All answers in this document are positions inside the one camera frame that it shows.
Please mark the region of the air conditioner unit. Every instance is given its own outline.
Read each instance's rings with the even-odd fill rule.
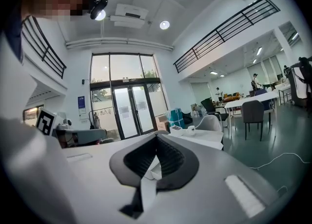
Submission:
[[[114,26],[141,28],[145,23],[148,10],[132,5],[117,4],[115,16],[111,16]]]

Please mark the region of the black metal railing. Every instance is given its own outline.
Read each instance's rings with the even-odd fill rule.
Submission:
[[[63,79],[66,66],[51,47],[35,17],[25,20],[22,34],[40,59]]]
[[[175,63],[178,73],[230,38],[280,11],[270,0],[257,0],[213,29]]]

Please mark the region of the floor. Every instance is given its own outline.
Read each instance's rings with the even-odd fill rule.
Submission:
[[[269,131],[268,114],[264,115],[263,137],[260,142],[260,130],[257,124],[250,126],[245,140],[245,125],[242,118],[236,119],[236,130],[232,127],[232,140],[229,139],[229,127],[224,128],[224,151],[248,167],[259,167],[285,152],[296,153],[303,161],[312,157],[312,117],[307,118],[305,109],[285,104],[277,108],[277,136],[275,116]],[[271,164],[258,169],[271,185],[284,193],[290,187],[298,186],[309,164],[303,164],[294,155],[283,155]]]

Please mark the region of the blue bin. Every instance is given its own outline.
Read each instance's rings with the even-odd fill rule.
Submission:
[[[176,125],[182,127],[183,129],[185,128],[182,111],[180,108],[167,111],[166,116],[168,118],[170,127]]]

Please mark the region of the door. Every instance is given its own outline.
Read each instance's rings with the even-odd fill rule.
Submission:
[[[113,88],[121,139],[140,136],[155,130],[152,121],[154,114],[145,87],[142,85]]]

